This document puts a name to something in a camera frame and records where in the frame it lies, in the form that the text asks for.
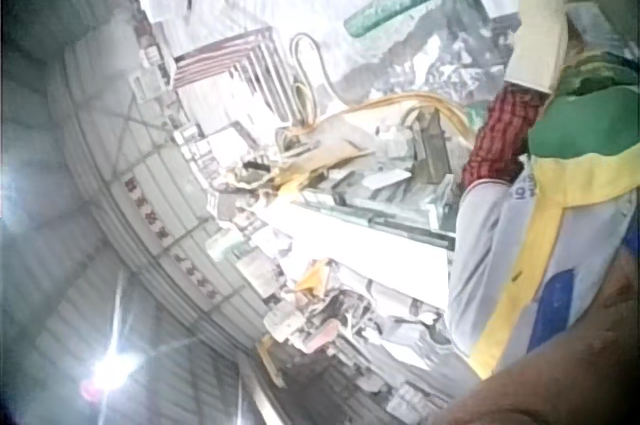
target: worker's arm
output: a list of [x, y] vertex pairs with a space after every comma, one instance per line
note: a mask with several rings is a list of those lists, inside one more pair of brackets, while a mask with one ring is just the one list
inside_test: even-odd
[[574, 327], [482, 382], [436, 423], [637, 423], [622, 421], [638, 410], [637, 272], [637, 257], [623, 247], [598, 296]]
[[464, 190], [479, 180], [515, 181], [522, 172], [518, 157], [526, 151], [527, 133], [546, 99], [543, 92], [505, 84], [489, 107], [487, 122], [462, 170]]

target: bright light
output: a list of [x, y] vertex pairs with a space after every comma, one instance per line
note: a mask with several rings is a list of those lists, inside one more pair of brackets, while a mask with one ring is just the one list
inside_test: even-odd
[[138, 355], [108, 354], [93, 369], [92, 382], [99, 390], [110, 392], [120, 388], [141, 363]]

